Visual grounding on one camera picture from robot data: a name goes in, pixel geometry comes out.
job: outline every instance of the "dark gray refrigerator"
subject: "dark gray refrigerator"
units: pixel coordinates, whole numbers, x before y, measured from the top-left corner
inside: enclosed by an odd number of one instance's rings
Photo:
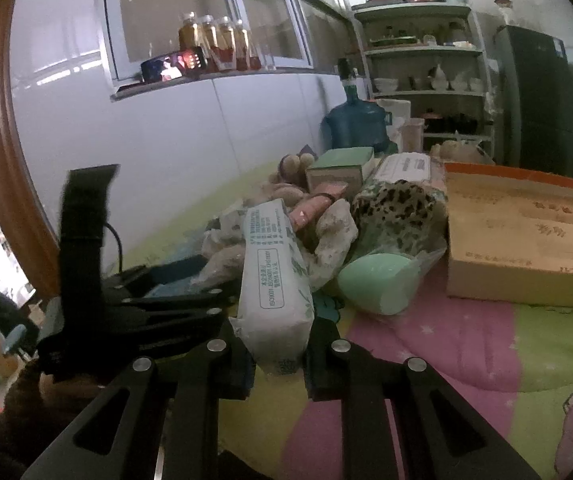
[[[564,43],[508,25],[495,44],[505,115],[503,163],[573,177],[573,70]]]

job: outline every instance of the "silver screw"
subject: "silver screw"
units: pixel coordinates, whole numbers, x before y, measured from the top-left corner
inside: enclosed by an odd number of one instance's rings
[[[349,343],[346,339],[336,339],[333,343],[331,343],[331,349],[334,352],[348,352],[351,349],[351,343]]]
[[[138,357],[135,361],[133,361],[133,369],[136,372],[145,372],[149,368],[151,368],[151,360],[148,357]]]
[[[206,348],[211,352],[221,352],[226,348],[226,341],[222,339],[211,339],[211,341],[206,344]]]
[[[407,361],[407,366],[409,370],[413,370],[414,372],[423,372],[427,369],[427,362],[419,357],[412,357]]]

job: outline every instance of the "leopard print item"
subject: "leopard print item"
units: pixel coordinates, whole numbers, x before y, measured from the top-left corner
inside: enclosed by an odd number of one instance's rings
[[[436,223],[443,224],[446,211],[444,203],[419,184],[399,180],[363,188],[353,199],[351,216],[360,232],[353,259],[389,251],[416,256],[428,250]]]

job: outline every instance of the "black cable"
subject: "black cable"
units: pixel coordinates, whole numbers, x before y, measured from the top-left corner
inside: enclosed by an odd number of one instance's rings
[[[108,222],[104,222],[104,225],[116,237],[116,242],[118,243],[118,272],[122,273],[122,240],[120,240],[120,236],[113,225]]]

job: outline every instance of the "tissue package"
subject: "tissue package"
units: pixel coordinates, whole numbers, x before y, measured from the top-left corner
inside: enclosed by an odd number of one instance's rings
[[[282,199],[248,210],[244,238],[240,305],[231,325],[265,372],[293,373],[309,339],[313,301]]]

